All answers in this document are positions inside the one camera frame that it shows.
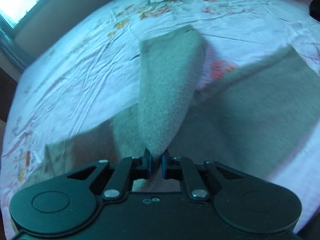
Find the grey fleece pants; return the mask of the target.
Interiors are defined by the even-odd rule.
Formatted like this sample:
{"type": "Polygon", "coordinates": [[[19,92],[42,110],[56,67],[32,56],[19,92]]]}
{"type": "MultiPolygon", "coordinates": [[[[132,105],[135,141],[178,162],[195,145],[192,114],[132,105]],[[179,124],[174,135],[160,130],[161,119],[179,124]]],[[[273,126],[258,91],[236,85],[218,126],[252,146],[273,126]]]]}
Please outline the grey fleece pants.
{"type": "Polygon", "coordinates": [[[153,168],[136,191],[175,191],[160,181],[161,155],[215,160],[266,178],[319,121],[319,76],[292,46],[196,88],[206,41],[186,25],[139,44],[138,102],[94,128],[48,144],[24,186],[99,159],[118,163],[149,150],[153,168]]]}

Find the floral white bed sheet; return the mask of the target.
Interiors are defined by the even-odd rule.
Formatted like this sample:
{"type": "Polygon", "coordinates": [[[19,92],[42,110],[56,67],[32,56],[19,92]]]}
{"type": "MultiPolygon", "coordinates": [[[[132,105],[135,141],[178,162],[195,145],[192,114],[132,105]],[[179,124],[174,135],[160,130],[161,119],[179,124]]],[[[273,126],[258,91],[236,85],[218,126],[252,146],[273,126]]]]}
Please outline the floral white bed sheet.
{"type": "Polygon", "coordinates": [[[21,76],[2,147],[1,211],[15,235],[12,196],[42,162],[45,146],[86,131],[137,102],[139,42],[190,24],[207,40],[198,87],[292,45],[319,70],[311,0],[114,0],[93,12],[21,76]]]}

